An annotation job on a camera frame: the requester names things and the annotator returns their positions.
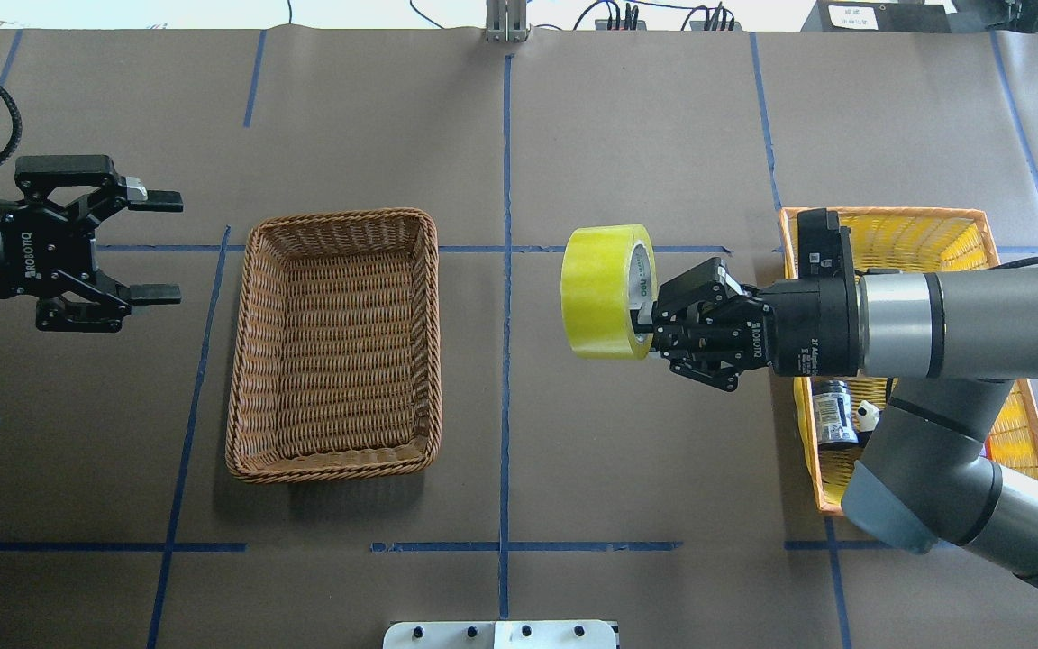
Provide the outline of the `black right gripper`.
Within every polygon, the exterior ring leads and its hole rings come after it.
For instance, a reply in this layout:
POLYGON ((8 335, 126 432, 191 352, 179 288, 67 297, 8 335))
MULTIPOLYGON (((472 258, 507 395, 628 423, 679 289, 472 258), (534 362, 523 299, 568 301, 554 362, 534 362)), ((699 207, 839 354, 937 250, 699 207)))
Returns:
POLYGON ((738 283, 721 256, 696 264, 659 286, 638 309, 638 327, 689 307, 723 304, 722 327, 654 327, 651 350, 672 373, 725 393, 742 370, 769 367, 783 377, 853 377, 861 373, 861 309, 856 275, 782 279, 765 288, 738 283))

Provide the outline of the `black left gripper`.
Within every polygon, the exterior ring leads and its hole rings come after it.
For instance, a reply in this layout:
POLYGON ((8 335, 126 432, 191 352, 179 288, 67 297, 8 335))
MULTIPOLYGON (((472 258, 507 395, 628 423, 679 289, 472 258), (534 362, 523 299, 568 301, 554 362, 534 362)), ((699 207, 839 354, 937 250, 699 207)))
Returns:
MULTIPOLYGON (((15 161, 13 180, 25 206, 50 211, 71 226, 99 226, 122 210, 184 211, 184 198, 176 190, 149 189, 140 178, 119 173, 103 153, 21 156, 15 161), (55 190, 75 187, 87 192, 65 205, 53 201, 55 190)), ((137 307, 181 303, 177 283, 126 285, 102 271, 53 270, 40 280, 33 242, 22 234, 15 217, 20 208, 18 202, 0 200, 0 299, 37 297, 38 330, 115 334, 137 307)))

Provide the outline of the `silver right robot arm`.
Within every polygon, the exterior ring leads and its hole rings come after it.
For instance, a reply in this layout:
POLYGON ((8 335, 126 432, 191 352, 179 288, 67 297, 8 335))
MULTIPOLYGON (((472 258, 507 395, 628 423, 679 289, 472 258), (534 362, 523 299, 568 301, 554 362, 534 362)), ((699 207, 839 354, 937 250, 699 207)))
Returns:
POLYGON ((723 391, 758 369, 892 379, 844 516, 895 549, 944 541, 1038 589, 1038 480, 981 456, 1014 383, 1038 379, 1038 261, 864 275, 827 261, 755 288, 713 258, 655 297, 630 293, 633 331, 672 372, 723 391))

